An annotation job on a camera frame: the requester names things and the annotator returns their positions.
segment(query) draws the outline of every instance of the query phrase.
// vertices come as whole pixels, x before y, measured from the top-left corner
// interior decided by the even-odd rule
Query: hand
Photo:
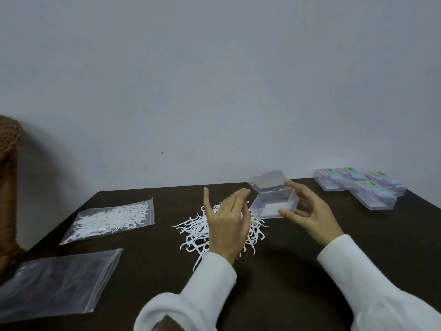
[[[344,235],[337,223],[331,208],[319,198],[311,189],[303,184],[290,180],[285,181],[285,186],[295,189],[299,197],[299,205],[306,211],[295,210],[295,213],[279,209],[279,214],[306,229],[306,232],[322,246],[328,245],[337,237]]]
[[[251,214],[244,201],[250,194],[242,188],[223,200],[217,212],[213,212],[204,187],[204,207],[207,215],[210,252],[223,256],[231,265],[239,255],[250,231]]]

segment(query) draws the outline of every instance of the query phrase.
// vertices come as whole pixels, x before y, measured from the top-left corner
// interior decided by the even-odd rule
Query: pile of floss picks
[[[60,245],[154,224],[153,199],[78,213]]]
[[[215,205],[213,207],[213,212],[217,212],[221,204],[222,203]],[[173,227],[177,228],[179,230],[179,233],[181,234],[184,232],[188,234],[185,238],[185,243],[183,243],[179,249],[182,250],[183,248],[187,247],[186,250],[188,252],[198,251],[199,253],[199,258],[196,261],[195,266],[193,267],[193,272],[195,271],[196,266],[199,264],[203,256],[208,252],[210,246],[205,208],[202,207],[201,210],[202,216],[197,215],[196,217],[190,217],[188,221],[185,221]],[[246,238],[245,245],[243,246],[244,252],[246,252],[246,245],[251,245],[254,250],[253,255],[256,253],[254,244],[257,243],[259,235],[261,235],[260,239],[265,238],[265,235],[260,231],[260,228],[262,226],[267,228],[267,226],[263,225],[263,223],[263,219],[254,218],[253,214],[251,213],[250,231],[248,232],[248,237]]]

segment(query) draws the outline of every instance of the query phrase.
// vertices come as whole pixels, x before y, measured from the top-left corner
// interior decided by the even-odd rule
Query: colorful label
[[[352,167],[342,167],[337,168],[337,171],[343,175],[346,179],[350,179],[352,181],[364,181],[367,180],[367,177],[364,174],[361,174],[359,171]]]
[[[386,186],[390,187],[398,187],[402,186],[397,180],[391,178],[389,175],[384,174],[383,172],[370,172],[368,175],[373,179],[377,180],[379,183],[383,183]]]
[[[336,170],[333,168],[323,168],[320,169],[320,172],[322,173],[323,177],[330,181],[337,181],[337,180],[343,180],[343,177],[338,174]]]
[[[375,197],[394,197],[387,189],[374,181],[358,181],[357,184],[366,192]]]

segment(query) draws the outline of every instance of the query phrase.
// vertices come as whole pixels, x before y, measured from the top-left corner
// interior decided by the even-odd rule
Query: tabletop
[[[407,191],[391,211],[370,211],[347,191],[325,192],[304,183],[331,207],[341,228],[400,289],[441,311],[441,210]],[[246,183],[207,185],[214,205]],[[197,252],[179,250],[185,234],[173,225],[201,214],[203,186],[101,191],[20,260],[123,248],[115,272],[92,313],[2,324],[7,330],[132,330],[141,308],[162,292],[179,293],[193,273]],[[251,191],[250,202],[256,197]],[[153,197],[156,224],[59,246],[78,211]],[[321,247],[286,219],[266,220],[265,239],[234,263],[237,283],[218,330],[349,330],[345,298],[316,261]],[[0,276],[10,278],[14,265]]]

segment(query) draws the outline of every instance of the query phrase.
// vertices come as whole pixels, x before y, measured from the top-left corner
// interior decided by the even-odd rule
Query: empty plastic bag
[[[153,198],[148,201],[81,211],[60,245],[155,224]]]
[[[122,250],[22,263],[0,287],[0,323],[92,312]]]

